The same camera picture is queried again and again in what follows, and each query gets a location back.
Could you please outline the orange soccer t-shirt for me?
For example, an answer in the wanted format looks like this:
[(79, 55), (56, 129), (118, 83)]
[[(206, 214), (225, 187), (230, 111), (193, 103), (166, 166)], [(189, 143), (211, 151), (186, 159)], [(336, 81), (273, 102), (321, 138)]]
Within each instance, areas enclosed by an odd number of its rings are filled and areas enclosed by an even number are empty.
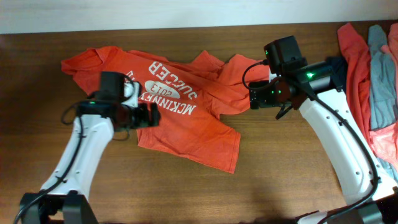
[(99, 88), (101, 72), (123, 73), (140, 83), (140, 101), (155, 103), (161, 119), (157, 127), (137, 131), (138, 145), (228, 173), (235, 171), (241, 135), (220, 116), (248, 110), (246, 84), (270, 74), (260, 60), (240, 54), (224, 62), (204, 51), (190, 63), (178, 63), (113, 46), (88, 49), (61, 65), (89, 94)]

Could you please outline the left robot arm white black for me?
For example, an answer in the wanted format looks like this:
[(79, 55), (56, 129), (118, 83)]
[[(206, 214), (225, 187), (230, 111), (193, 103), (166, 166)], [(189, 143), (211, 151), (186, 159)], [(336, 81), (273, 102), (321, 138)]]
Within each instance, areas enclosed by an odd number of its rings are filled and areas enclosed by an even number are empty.
[(52, 215), (63, 213), (62, 223), (97, 223), (88, 202), (97, 166), (108, 143), (119, 131), (158, 126), (155, 103), (129, 106), (118, 101), (83, 100), (76, 111), (73, 131), (63, 155), (49, 179), (37, 193), (26, 193), (14, 223), (53, 223)]

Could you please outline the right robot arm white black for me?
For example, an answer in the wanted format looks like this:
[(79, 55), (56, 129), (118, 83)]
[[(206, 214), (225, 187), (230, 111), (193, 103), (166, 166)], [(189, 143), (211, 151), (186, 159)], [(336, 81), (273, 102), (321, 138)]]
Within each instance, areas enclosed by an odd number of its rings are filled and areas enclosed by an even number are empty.
[(319, 138), (337, 174), (346, 206), (306, 213), (286, 223), (397, 223), (397, 184), (372, 154), (346, 96), (326, 63), (303, 60), (268, 65), (276, 77), (251, 82), (251, 109), (279, 107), (277, 118), (291, 109), (300, 111)]

